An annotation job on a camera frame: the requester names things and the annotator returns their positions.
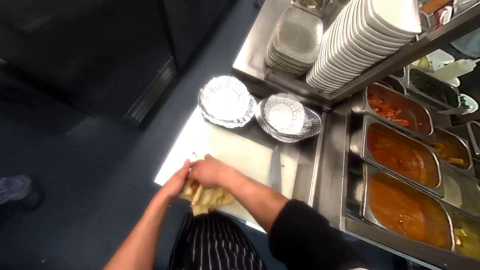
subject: naan bread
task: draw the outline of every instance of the naan bread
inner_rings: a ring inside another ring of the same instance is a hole
[[[180,198],[192,202],[193,215],[207,214],[218,206],[233,203],[233,195],[222,187],[204,188],[198,181],[189,179]]]

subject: person's left hand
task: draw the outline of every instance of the person's left hand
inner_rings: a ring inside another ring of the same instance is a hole
[[[186,159],[183,163],[183,166],[176,171],[170,179],[162,186],[159,193],[165,194],[169,198],[173,198],[180,193],[185,184],[185,179],[187,178],[188,171],[190,170],[190,160]]]

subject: foot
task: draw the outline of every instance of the foot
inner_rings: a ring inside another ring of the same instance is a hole
[[[40,207],[44,199],[44,191],[37,180],[31,175],[22,175],[22,177],[30,177],[30,191],[28,194],[18,202],[25,211],[30,212]]]

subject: kitchen knife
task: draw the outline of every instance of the kitchen knife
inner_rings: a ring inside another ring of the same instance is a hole
[[[270,161],[270,172],[268,174],[268,186],[278,193],[282,193],[282,163],[280,163],[280,152],[275,146]]]

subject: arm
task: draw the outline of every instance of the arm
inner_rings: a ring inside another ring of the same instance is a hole
[[[272,255],[289,269],[352,269],[362,267],[338,230],[303,202],[257,182],[206,155],[194,162],[189,177],[231,192],[269,234]]]
[[[186,160],[183,167],[163,185],[104,270],[153,269],[163,218],[172,198],[183,188],[189,168],[190,162]]]
[[[210,155],[192,163],[189,177],[206,187],[220,186],[230,192],[267,232],[288,199],[266,185],[223,164]]]

